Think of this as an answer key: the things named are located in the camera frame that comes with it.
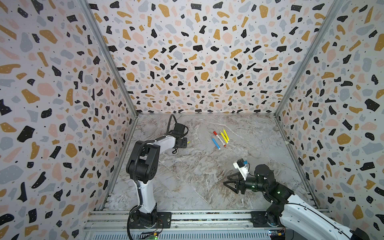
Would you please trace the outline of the blue pen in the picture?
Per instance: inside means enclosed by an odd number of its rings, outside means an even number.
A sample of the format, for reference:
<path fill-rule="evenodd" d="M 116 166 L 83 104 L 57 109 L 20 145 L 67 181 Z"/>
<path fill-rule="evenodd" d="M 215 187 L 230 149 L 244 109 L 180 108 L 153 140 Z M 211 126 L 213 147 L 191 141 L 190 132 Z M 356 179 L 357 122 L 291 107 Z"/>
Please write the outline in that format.
<path fill-rule="evenodd" d="M 213 141 L 213 143 L 215 144 L 216 148 L 217 148 L 218 150 L 221 150 L 219 144 L 217 143 L 217 141 L 216 141 L 214 138 L 212 138 L 212 141 Z"/>

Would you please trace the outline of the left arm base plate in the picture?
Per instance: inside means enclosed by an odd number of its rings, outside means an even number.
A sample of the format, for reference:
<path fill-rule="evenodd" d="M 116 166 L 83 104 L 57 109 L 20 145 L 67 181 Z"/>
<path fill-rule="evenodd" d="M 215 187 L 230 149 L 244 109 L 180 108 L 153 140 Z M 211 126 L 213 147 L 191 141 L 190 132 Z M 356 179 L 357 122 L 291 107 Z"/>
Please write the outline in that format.
<path fill-rule="evenodd" d="M 130 229 L 169 229 L 171 227 L 171 212 L 156 212 L 145 214 L 140 211 L 135 212 L 129 223 Z"/>

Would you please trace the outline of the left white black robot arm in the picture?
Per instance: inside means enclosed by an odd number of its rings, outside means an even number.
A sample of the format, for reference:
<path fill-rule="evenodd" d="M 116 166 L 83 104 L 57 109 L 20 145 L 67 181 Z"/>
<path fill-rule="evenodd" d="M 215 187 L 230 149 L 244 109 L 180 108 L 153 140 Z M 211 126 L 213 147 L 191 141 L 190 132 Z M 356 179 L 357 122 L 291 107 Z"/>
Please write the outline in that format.
<path fill-rule="evenodd" d="M 175 123 L 171 130 L 167 126 L 164 135 L 146 141 L 137 141 L 133 147 L 126 167 L 126 172 L 136 185 L 138 205 L 131 210 L 131 220 L 146 227 L 153 226 L 158 221 L 157 203 L 154 197 L 153 183 L 159 165 L 160 154 L 172 149 L 173 154 L 178 149 L 185 149 L 188 144 L 186 135 L 189 128 Z"/>

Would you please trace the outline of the red white pen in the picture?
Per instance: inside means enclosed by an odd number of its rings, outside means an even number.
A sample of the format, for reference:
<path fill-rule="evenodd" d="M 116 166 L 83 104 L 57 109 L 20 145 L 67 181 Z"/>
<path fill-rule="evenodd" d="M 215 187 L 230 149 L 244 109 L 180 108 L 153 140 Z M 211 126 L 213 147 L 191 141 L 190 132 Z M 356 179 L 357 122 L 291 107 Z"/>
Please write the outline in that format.
<path fill-rule="evenodd" d="M 224 147 L 226 147 L 227 146 L 226 143 L 222 140 L 222 138 L 218 135 L 218 133 L 216 131 L 214 131 L 213 133 L 219 139 L 219 141 L 222 143 L 222 145 Z"/>

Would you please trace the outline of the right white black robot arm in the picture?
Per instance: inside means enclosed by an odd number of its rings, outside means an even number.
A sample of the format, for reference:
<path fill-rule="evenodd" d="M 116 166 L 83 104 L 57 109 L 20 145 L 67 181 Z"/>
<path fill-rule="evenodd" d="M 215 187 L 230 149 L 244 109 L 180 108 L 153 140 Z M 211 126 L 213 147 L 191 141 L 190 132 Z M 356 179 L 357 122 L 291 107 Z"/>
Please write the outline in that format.
<path fill-rule="evenodd" d="M 272 227 L 283 226 L 308 240 L 368 240 L 368 234 L 360 228 L 352 230 L 327 217 L 306 203 L 293 190 L 277 182 L 273 170 L 261 164 L 250 173 L 247 161 L 234 162 L 237 173 L 228 175 L 224 186 L 234 193 L 247 190 L 261 192 L 271 205 L 259 222 Z"/>

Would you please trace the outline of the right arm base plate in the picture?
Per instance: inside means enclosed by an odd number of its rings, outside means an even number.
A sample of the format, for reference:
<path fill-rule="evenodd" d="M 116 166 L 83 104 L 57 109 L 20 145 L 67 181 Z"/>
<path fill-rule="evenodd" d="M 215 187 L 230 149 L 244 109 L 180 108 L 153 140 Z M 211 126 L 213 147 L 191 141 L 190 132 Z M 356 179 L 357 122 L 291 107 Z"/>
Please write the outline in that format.
<path fill-rule="evenodd" d="M 251 212 L 251 223 L 254 228 L 260 227 L 283 227 L 278 216 L 273 215 L 266 211 L 252 211 Z"/>

